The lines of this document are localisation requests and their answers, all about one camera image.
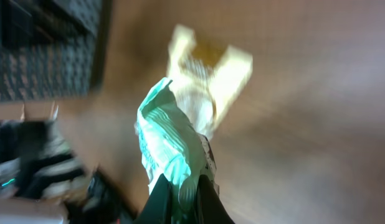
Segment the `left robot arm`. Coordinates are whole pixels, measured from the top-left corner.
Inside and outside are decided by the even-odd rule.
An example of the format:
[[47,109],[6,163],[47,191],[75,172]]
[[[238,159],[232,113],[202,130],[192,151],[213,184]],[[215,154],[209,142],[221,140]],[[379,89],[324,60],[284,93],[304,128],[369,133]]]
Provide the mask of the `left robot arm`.
[[86,181],[84,165],[56,121],[0,123],[0,197],[55,198]]

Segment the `teal white snack packet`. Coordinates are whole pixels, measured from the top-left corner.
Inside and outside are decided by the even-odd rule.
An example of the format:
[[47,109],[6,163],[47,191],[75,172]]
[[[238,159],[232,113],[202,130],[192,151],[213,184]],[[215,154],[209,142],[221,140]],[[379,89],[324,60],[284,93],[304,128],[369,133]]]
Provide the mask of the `teal white snack packet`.
[[151,88],[138,108],[136,130],[149,192],[164,175],[173,187],[176,206],[188,211],[196,197],[199,176],[214,180],[217,168],[207,137],[197,133],[178,108],[169,89],[171,82],[164,77]]

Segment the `brown Pantree snack packet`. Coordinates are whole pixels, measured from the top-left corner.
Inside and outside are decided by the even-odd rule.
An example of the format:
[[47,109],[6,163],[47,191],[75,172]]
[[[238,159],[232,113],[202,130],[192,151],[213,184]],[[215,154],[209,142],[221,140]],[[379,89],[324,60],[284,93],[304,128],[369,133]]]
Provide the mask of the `brown Pantree snack packet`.
[[211,139],[252,75],[252,54],[181,24],[173,30],[168,54],[166,76],[177,106],[196,132]]

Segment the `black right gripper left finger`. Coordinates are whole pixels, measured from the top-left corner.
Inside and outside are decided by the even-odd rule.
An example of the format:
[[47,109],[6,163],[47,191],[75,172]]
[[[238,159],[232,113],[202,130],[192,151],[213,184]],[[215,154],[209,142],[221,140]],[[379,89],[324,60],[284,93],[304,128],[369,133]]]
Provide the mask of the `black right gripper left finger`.
[[173,188],[161,174],[143,210],[133,224],[171,224]]

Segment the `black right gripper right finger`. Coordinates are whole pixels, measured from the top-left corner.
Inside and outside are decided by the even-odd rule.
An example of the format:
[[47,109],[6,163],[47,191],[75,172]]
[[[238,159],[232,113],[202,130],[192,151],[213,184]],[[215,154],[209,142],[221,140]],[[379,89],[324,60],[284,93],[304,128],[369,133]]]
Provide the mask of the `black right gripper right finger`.
[[208,176],[199,177],[195,213],[199,224],[234,224]]

